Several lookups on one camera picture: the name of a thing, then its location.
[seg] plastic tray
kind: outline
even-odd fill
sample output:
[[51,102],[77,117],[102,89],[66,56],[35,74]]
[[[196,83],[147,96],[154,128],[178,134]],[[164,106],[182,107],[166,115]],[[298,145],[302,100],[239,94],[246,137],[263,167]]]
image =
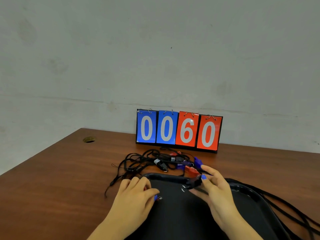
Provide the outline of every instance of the plastic tray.
[[[229,239],[214,221],[208,205],[181,190],[187,177],[159,173],[144,175],[163,199],[156,201],[147,220],[127,240]],[[264,240],[289,240],[267,202],[248,187],[230,183],[235,205],[242,217]]]

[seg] gray wall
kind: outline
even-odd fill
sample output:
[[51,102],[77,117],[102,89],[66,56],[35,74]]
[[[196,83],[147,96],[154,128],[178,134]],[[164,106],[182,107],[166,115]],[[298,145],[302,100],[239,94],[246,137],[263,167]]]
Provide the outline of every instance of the gray wall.
[[224,116],[220,142],[320,153],[320,0],[1,0],[0,173],[136,109]]

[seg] wooden table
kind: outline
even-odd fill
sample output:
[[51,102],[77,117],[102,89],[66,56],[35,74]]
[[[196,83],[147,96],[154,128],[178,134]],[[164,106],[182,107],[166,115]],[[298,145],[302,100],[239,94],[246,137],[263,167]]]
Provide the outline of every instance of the wooden table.
[[[88,136],[96,141],[84,143]],[[108,190],[108,198],[103,195],[117,173],[111,164],[150,148],[136,145],[134,134],[79,129],[4,173],[0,239],[85,240],[105,218],[117,193],[119,182]],[[320,222],[320,154],[227,144],[219,145],[218,154],[188,152],[224,177],[273,193]],[[281,219],[308,239],[302,227]]]

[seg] white number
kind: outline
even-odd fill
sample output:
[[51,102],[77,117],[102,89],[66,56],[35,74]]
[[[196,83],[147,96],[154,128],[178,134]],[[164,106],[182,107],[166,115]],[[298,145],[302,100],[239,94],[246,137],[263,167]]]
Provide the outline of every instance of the white number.
[[[190,127],[186,128],[187,123],[190,123],[190,125],[194,125],[194,122],[192,119],[185,119],[181,125],[181,132],[180,132],[180,138],[184,143],[188,143],[192,140],[192,136],[193,136],[193,132],[192,129]],[[189,137],[185,138],[184,134],[186,133],[186,131],[189,132]]]
[[[169,121],[169,133],[168,136],[165,136],[165,125],[166,121]],[[174,122],[172,121],[172,118],[170,116],[166,116],[163,118],[161,122],[161,138],[164,141],[169,141],[172,136],[172,130],[174,129]]]
[[[207,134],[207,129],[208,129],[209,126],[211,127],[211,134],[210,134],[209,142],[207,143],[206,142],[206,134]],[[214,123],[211,122],[211,121],[206,122],[206,124],[203,127],[202,136],[201,136],[202,144],[205,147],[210,147],[212,145],[212,143],[214,142],[214,133],[215,132],[216,132],[216,127],[215,127]]]
[[[146,120],[148,121],[148,124],[149,124],[149,132],[148,132],[148,135],[146,136],[146,132],[144,131],[144,124],[146,122]],[[152,136],[152,121],[151,121],[151,118],[149,116],[144,116],[142,118],[142,121],[141,121],[141,136],[142,136],[142,139],[147,141],[151,138]]]

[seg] scoreboard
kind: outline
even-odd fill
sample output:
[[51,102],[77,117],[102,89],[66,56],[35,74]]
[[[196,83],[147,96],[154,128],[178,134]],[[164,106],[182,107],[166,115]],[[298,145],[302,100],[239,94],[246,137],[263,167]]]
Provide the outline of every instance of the scoreboard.
[[136,143],[217,153],[222,116],[137,109]]

